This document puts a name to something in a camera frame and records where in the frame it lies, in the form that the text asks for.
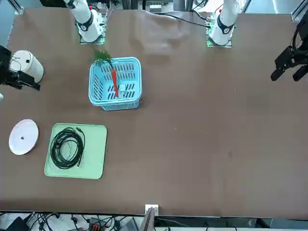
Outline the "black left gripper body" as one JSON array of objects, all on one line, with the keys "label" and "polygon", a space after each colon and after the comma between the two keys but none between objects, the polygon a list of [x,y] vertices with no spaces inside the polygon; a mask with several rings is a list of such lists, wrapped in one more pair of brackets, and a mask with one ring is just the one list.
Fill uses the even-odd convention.
[{"label": "black left gripper body", "polygon": [[276,69],[286,70],[300,64],[308,63],[308,51],[300,51],[288,46],[275,60]]}]

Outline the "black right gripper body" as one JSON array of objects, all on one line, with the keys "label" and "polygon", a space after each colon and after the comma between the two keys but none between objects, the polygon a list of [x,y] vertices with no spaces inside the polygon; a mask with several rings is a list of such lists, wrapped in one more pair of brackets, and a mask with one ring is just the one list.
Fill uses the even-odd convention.
[{"label": "black right gripper body", "polygon": [[0,46],[0,83],[1,84],[11,84],[12,83],[12,75],[9,70],[10,60],[11,60],[12,52],[5,48],[4,46]]}]

